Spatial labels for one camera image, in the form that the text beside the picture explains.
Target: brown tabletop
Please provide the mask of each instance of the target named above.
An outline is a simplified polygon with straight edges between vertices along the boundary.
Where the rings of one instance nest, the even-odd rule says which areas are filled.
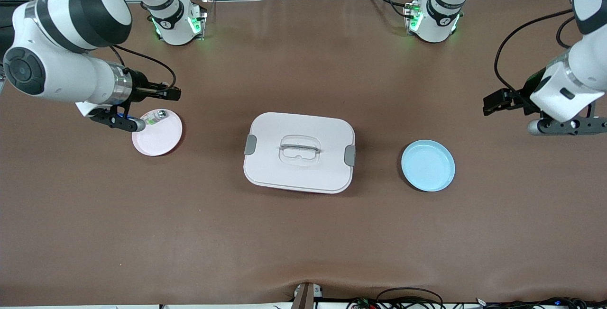
[[[416,286],[448,301],[604,298],[607,136],[534,137],[521,111],[481,110],[501,87],[492,69],[501,40],[568,7],[469,0],[453,37],[425,44],[373,0],[219,3],[204,41],[171,47],[132,5],[124,45],[173,67],[184,91],[132,113],[176,111],[184,140],[167,156],[143,156],[130,134],[73,104],[7,86],[0,303],[282,301],[303,281],[324,285],[325,296]],[[512,39],[504,77],[522,86],[562,52],[554,34],[565,19]],[[570,26],[564,40],[578,38]],[[162,67],[123,57],[150,80],[169,80]],[[316,195],[249,183],[245,138],[264,112],[348,121],[358,149],[351,186]],[[419,192],[399,176],[399,152],[420,139],[455,158],[444,191]]]

